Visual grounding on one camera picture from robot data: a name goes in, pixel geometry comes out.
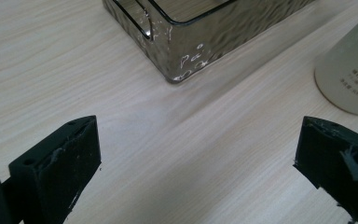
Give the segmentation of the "pale green pump bottle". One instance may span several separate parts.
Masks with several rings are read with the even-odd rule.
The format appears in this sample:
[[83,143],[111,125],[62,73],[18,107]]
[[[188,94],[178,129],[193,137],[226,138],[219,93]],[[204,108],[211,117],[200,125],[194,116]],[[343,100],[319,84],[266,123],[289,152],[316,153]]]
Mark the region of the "pale green pump bottle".
[[317,62],[314,78],[328,101],[358,115],[358,24]]

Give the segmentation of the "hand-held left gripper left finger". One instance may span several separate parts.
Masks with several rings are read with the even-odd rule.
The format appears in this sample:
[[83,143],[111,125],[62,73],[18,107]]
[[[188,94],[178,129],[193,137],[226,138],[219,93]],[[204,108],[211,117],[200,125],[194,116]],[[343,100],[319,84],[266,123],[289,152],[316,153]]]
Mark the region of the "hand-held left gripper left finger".
[[97,119],[71,120],[8,166],[16,218],[62,224],[101,164]]

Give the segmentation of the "smoky clear plastic tray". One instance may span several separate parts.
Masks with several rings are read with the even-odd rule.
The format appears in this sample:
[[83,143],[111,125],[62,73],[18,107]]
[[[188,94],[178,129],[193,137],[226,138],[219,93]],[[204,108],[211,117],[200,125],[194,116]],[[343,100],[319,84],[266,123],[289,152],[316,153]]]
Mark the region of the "smoky clear plastic tray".
[[179,83],[315,0],[102,0],[160,73]]

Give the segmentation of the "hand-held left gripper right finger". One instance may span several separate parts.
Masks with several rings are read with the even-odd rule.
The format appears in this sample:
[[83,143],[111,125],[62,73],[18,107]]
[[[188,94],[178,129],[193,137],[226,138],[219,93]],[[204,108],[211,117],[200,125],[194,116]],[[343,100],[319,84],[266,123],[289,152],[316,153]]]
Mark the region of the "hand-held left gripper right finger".
[[358,222],[358,133],[325,119],[303,118],[295,167]]

